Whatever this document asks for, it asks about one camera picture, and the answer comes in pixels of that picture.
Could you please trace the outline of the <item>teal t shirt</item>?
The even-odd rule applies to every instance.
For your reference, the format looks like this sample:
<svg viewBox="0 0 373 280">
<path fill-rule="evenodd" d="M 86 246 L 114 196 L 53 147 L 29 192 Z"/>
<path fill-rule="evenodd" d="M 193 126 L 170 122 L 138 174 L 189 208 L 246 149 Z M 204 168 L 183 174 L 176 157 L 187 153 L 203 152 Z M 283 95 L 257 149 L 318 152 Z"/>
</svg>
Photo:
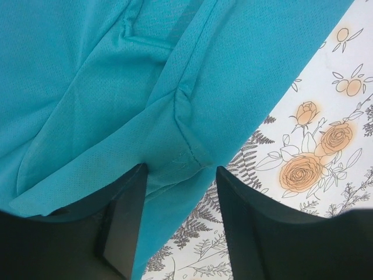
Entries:
<svg viewBox="0 0 373 280">
<path fill-rule="evenodd" d="M 2 1 L 1 209 L 48 215 L 139 163 L 133 278 L 350 1 Z"/>
</svg>

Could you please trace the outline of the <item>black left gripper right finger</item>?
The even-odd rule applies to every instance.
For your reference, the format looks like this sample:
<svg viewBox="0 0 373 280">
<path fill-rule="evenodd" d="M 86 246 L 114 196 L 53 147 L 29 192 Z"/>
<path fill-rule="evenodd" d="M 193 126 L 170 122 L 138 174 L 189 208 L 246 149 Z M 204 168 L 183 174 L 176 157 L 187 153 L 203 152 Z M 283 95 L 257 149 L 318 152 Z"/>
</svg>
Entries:
<svg viewBox="0 0 373 280">
<path fill-rule="evenodd" d="M 234 279 L 371 279 L 372 211 L 321 218 L 248 187 L 224 167 L 216 183 Z"/>
</svg>

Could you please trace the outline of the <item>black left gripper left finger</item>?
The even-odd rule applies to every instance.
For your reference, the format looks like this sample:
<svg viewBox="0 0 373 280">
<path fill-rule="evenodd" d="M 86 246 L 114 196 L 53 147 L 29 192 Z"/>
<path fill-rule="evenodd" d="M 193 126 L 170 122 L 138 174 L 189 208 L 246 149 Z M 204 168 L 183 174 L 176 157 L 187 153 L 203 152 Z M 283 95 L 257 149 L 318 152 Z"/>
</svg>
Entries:
<svg viewBox="0 0 373 280">
<path fill-rule="evenodd" d="M 130 279 L 147 166 L 48 216 L 1 213 L 2 279 Z"/>
</svg>

